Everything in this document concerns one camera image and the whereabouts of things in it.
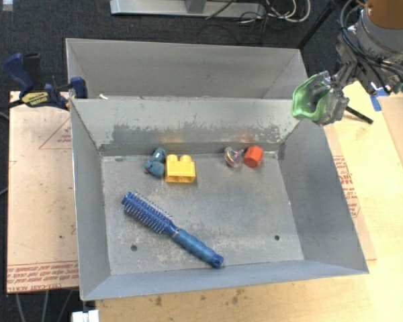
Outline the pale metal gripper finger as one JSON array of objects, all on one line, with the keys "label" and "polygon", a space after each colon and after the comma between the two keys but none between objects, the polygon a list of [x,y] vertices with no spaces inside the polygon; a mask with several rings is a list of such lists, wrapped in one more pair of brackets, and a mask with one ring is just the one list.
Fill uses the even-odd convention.
[{"label": "pale metal gripper finger", "polygon": [[310,78],[308,88],[313,92],[323,92],[329,90],[339,90],[340,83],[335,75],[331,76],[329,71],[319,72]]},{"label": "pale metal gripper finger", "polygon": [[317,104],[317,107],[320,108],[320,117],[317,124],[328,125],[340,121],[348,104],[349,98],[345,96],[341,89],[327,93]]}]

